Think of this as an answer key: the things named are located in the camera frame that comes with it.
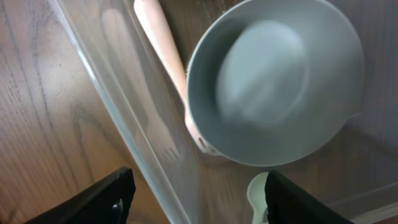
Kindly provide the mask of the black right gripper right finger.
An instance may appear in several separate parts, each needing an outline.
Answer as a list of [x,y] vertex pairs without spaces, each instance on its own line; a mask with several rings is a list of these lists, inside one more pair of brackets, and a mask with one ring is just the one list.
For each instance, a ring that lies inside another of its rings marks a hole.
[[268,173],[264,192],[270,224],[353,224],[276,170]]

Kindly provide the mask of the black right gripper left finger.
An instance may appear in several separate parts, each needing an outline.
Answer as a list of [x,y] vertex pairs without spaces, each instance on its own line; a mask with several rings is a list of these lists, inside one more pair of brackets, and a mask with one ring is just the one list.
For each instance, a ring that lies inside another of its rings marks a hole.
[[132,169],[122,167],[28,224],[125,224],[135,191]]

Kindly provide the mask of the mint green plastic spoon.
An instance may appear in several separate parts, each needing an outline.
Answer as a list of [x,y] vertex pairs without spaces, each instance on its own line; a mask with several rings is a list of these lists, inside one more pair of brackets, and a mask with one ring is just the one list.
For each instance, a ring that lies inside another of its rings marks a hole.
[[247,198],[253,209],[252,224],[264,223],[264,213],[267,209],[265,186],[268,172],[255,176],[247,188]]

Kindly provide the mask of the clear plastic container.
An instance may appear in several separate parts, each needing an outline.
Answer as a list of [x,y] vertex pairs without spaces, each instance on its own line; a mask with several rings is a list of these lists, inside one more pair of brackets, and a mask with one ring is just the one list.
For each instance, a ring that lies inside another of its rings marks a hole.
[[[397,216],[397,0],[334,0],[364,49],[355,114],[325,146],[278,170],[355,223]],[[132,1],[52,1],[110,117],[171,223],[248,223],[261,167],[201,152]]]

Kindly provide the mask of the grey plastic bowl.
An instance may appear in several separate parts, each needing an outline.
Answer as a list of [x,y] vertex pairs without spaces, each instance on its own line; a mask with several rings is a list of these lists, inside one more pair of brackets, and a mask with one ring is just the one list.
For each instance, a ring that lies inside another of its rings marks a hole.
[[361,41],[332,3],[243,1],[198,41],[187,103],[218,153],[270,167],[330,141],[357,111],[363,82]]

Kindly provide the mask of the pink plastic fork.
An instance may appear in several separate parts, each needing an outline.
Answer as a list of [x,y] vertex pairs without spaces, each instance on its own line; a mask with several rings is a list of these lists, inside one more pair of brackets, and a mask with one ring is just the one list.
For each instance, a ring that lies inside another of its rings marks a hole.
[[217,156],[195,126],[187,103],[187,77],[165,14],[158,0],[135,0],[134,11],[149,42],[168,73],[184,105],[185,125],[199,150]]

